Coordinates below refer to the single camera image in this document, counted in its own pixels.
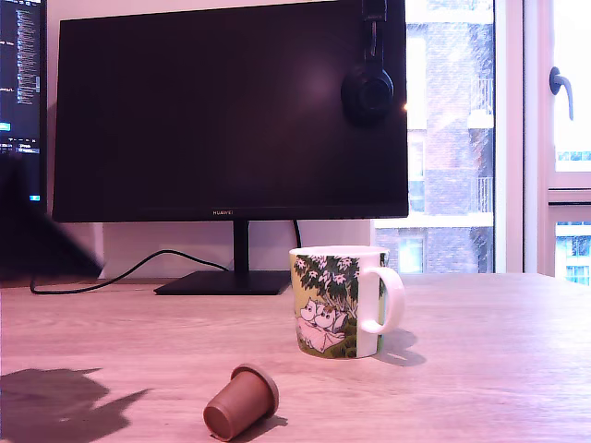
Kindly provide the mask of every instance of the black monitor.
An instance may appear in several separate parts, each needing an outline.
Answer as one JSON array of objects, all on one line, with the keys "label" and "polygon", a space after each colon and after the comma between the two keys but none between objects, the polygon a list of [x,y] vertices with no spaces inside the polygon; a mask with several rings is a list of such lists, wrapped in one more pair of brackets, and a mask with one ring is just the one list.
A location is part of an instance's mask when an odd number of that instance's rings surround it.
[{"label": "black monitor", "polygon": [[[62,21],[54,218],[234,221],[234,273],[160,293],[276,293],[289,275],[248,272],[247,221],[407,216],[404,2],[377,26],[364,5]],[[358,124],[344,78],[381,45],[392,107]]]},{"label": "black monitor", "polygon": [[0,155],[20,157],[28,199],[47,210],[45,0],[0,0]]}]

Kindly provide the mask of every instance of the window handle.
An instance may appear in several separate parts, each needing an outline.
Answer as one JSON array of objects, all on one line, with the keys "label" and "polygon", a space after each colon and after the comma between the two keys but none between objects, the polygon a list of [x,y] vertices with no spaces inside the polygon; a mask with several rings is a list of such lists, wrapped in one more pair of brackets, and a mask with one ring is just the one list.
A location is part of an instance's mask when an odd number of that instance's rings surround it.
[{"label": "window handle", "polygon": [[569,98],[569,116],[573,120],[573,87],[568,78],[559,74],[560,70],[556,66],[550,70],[550,90],[554,95],[557,95],[559,90],[561,90],[561,86],[564,86],[566,95]]}]

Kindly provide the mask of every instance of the mug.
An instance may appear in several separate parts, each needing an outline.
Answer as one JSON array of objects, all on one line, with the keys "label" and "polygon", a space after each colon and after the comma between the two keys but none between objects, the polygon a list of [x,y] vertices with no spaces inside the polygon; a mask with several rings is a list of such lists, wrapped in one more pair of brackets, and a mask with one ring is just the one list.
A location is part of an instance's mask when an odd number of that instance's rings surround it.
[{"label": "mug", "polygon": [[387,268],[389,250],[314,246],[289,252],[299,348],[324,358],[357,358],[379,350],[405,308],[404,286]]}]

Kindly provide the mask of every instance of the black headphones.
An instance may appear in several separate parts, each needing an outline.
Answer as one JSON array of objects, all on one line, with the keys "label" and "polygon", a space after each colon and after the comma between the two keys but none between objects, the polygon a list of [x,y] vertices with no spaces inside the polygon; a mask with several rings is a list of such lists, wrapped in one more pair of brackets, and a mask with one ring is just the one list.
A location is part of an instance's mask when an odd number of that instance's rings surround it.
[{"label": "black headphones", "polygon": [[343,80],[341,100],[347,119],[355,126],[371,126],[388,114],[394,85],[384,70],[384,24],[388,0],[362,0],[364,63]]}]

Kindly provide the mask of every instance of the cable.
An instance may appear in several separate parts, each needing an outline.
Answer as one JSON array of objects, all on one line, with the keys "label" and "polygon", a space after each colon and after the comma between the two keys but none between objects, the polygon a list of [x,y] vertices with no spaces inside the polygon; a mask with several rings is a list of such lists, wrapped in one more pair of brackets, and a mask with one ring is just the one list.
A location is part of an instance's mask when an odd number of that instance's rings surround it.
[{"label": "cable", "polygon": [[299,232],[299,224],[297,220],[294,220],[294,229],[295,229],[295,240],[297,241],[297,247],[302,247],[302,235]]},{"label": "cable", "polygon": [[212,266],[217,269],[229,271],[228,268],[225,268],[222,265],[218,265],[216,263],[211,263],[210,261],[205,261],[205,260],[201,260],[199,258],[192,257],[189,254],[185,254],[184,252],[178,252],[178,251],[174,251],[172,249],[164,249],[162,251],[155,252],[151,256],[144,258],[136,266],[134,266],[133,268],[131,268],[130,270],[128,270],[124,274],[121,274],[119,277],[115,277],[114,279],[112,279],[110,281],[105,281],[104,283],[97,284],[97,285],[91,286],[89,288],[73,289],[70,291],[39,291],[39,290],[35,289],[35,279],[33,278],[30,281],[30,291],[36,295],[68,295],[68,294],[73,294],[73,293],[87,293],[90,291],[95,291],[97,289],[104,288],[105,286],[108,286],[110,284],[113,284],[117,281],[124,279],[126,276],[128,276],[132,272],[135,272],[139,267],[145,265],[147,262],[149,262],[153,258],[161,256],[162,254],[174,254],[176,256],[188,258],[189,260],[197,261],[198,263],[200,263],[202,265]]}]

